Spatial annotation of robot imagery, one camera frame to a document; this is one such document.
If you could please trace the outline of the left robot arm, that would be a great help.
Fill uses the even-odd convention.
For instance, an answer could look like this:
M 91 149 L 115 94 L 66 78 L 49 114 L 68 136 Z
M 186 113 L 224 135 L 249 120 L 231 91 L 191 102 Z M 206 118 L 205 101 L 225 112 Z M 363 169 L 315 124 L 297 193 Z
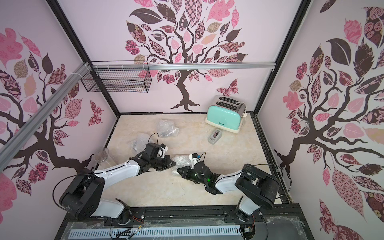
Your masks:
M 174 166 L 176 162 L 169 155 L 164 155 L 145 158 L 134 156 L 126 163 L 100 172 L 83 169 L 62 194 L 59 204 L 78 221 L 90 217 L 104 217 L 125 225 L 131 220 L 131 207 L 120 199 L 103 200 L 104 191 L 128 178 L 151 171 L 161 172 Z

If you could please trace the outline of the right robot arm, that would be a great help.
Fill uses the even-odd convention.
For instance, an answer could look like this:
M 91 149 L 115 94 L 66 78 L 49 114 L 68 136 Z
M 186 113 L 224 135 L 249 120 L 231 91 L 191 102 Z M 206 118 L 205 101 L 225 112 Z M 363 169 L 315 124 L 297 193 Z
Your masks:
M 259 209 L 271 210 L 280 188 L 280 183 L 274 176 L 251 164 L 245 164 L 241 170 L 229 175 L 213 173 L 204 162 L 197 162 L 193 167 L 178 168 L 177 172 L 183 179 L 204 185 L 205 190 L 212 195 L 242 192 L 235 209 L 242 222 L 248 221 Z

